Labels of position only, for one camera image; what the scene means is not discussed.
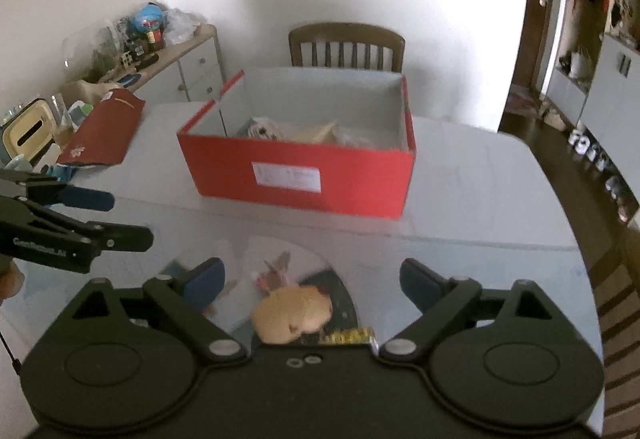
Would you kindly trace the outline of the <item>orange plush toy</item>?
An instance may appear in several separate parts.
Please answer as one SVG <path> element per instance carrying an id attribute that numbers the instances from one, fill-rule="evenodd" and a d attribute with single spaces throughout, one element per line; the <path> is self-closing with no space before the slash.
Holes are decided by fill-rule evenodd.
<path id="1" fill-rule="evenodd" d="M 252 311 L 250 321 L 261 341 L 286 345 L 304 334 L 318 333 L 333 315 L 331 298 L 317 286 L 275 289 Z"/>

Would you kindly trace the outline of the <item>pink tube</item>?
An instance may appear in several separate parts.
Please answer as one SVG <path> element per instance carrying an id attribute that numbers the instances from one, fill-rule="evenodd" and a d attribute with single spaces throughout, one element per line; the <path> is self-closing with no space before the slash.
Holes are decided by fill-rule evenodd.
<path id="1" fill-rule="evenodd" d="M 292 284 L 291 277 L 288 275 L 288 266 L 290 265 L 291 253 L 282 251 L 282 253 L 273 260 L 265 260 L 265 271 L 255 275 L 255 284 L 259 292 L 270 294 L 276 289 L 290 286 Z"/>

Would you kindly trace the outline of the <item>beige packet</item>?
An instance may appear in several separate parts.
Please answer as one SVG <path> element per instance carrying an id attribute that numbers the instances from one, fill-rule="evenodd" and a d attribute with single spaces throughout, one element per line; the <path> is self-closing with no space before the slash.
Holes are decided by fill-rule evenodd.
<path id="1" fill-rule="evenodd" d="M 315 125 L 303 130 L 298 130 L 291 136 L 291 141 L 300 144 L 335 144 L 336 121 L 328 122 L 324 125 Z"/>

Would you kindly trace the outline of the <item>blue cloth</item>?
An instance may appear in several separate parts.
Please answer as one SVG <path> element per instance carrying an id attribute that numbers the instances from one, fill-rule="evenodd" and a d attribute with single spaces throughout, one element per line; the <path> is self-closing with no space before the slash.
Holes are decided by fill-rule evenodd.
<path id="1" fill-rule="evenodd" d="M 46 175 L 52 177 L 60 182 L 70 182 L 73 179 L 78 169 L 72 166 L 55 164 L 48 168 Z"/>

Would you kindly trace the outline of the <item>red paper bag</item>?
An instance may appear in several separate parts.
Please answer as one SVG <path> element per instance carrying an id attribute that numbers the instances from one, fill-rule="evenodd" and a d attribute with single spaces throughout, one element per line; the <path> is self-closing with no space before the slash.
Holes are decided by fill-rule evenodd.
<path id="1" fill-rule="evenodd" d="M 115 166 L 125 158 L 145 101 L 127 89 L 107 92 L 58 156 L 68 167 Z"/>

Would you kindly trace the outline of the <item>white sideboard cabinet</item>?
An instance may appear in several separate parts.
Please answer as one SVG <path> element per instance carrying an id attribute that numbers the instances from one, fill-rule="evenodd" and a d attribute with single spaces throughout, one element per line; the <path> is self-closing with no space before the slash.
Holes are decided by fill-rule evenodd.
<path id="1" fill-rule="evenodd" d="M 114 80 L 99 84 L 69 82 L 58 92 L 67 106 L 77 100 L 94 104 L 107 91 L 122 86 L 149 105 L 155 105 L 217 99 L 223 85 L 217 29 L 203 24 L 187 42 L 158 51 L 158 60 L 147 68 L 122 70 Z"/>

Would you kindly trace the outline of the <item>blue globe toy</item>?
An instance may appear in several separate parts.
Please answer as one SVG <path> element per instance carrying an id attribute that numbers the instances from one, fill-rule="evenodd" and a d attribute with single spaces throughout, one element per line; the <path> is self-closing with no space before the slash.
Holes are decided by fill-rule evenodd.
<path id="1" fill-rule="evenodd" d="M 146 34 L 154 30 L 163 30 L 165 15 L 163 10 L 155 3 L 149 2 L 132 17 L 132 24 L 137 32 Z"/>

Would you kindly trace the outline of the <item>clear plastic bag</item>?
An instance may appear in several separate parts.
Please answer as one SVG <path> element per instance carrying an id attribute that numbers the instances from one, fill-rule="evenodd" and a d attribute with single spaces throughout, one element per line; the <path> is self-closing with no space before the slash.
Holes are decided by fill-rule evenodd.
<path id="1" fill-rule="evenodd" d="M 197 13 L 186 13 L 180 9 L 168 9 L 164 13 L 164 39 L 168 46 L 184 43 L 195 36 L 198 26 L 206 23 L 206 18 Z"/>

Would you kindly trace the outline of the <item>red cardboard box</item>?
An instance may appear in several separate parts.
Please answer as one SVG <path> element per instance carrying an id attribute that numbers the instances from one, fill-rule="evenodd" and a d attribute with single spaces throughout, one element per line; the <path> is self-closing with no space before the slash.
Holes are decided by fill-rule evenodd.
<path id="1" fill-rule="evenodd" d="M 246 129 L 254 117 L 272 119 L 284 139 L 250 139 Z M 291 141 L 296 131 L 331 121 L 393 131 L 398 147 Z M 416 161 L 407 79 L 379 70 L 242 70 L 177 138 L 203 196 L 363 217 L 401 217 Z"/>

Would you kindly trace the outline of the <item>wooden chair behind table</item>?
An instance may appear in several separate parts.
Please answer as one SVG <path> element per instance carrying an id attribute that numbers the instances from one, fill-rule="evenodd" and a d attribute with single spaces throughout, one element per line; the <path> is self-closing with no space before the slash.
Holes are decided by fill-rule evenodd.
<path id="1" fill-rule="evenodd" d="M 390 29 L 363 23 L 311 23 L 288 34 L 296 67 L 352 68 L 401 73 L 406 40 Z"/>

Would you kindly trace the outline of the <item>white wall cabinet unit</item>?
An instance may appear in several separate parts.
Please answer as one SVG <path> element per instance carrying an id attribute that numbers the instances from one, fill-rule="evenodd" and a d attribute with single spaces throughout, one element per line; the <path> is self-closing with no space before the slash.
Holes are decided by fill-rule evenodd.
<path id="1" fill-rule="evenodd" d="M 639 0 L 558 0 L 546 95 L 611 167 L 608 188 L 629 220 L 639 209 Z"/>

